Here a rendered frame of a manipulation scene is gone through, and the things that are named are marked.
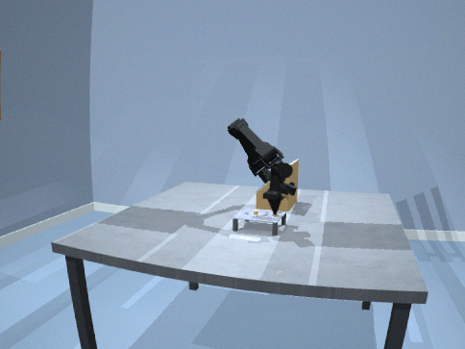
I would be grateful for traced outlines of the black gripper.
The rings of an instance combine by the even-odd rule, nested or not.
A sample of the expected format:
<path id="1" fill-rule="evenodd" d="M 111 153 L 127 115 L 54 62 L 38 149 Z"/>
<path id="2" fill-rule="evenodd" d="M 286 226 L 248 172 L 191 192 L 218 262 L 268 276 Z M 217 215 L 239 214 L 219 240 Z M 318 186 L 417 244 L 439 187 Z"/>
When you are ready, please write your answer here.
<path id="1" fill-rule="evenodd" d="M 269 181 L 270 188 L 268 189 L 268 191 L 265 191 L 263 193 L 263 199 L 268 199 L 269 204 L 272 208 L 272 213 L 276 214 L 276 212 L 278 212 L 281 200 L 285 198 L 282 197 L 281 194 L 288 195 L 285 192 L 280 193 L 281 183 L 283 183 L 285 179 L 279 176 L 271 176 L 269 178 Z"/>

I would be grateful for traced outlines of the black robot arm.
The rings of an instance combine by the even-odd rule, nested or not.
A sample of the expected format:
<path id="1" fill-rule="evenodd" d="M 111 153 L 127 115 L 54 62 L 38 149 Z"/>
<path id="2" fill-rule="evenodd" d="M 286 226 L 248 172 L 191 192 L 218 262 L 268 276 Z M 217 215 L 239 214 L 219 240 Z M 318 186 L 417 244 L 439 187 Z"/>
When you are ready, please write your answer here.
<path id="1" fill-rule="evenodd" d="M 282 161 L 284 158 L 283 153 L 269 142 L 262 141 L 249 128 L 249 124 L 244 118 L 237 118 L 230 124 L 228 126 L 228 132 L 231 136 L 239 140 L 248 156 L 247 163 L 249 168 L 255 176 L 258 175 L 260 177 L 264 185 L 269 182 L 271 176 L 279 176 L 284 179 L 291 176 L 292 167 L 290 164 Z M 270 168 L 271 172 L 269 170 Z M 280 193 L 285 192 L 294 195 L 296 189 L 297 187 L 295 187 L 294 183 L 281 183 Z"/>

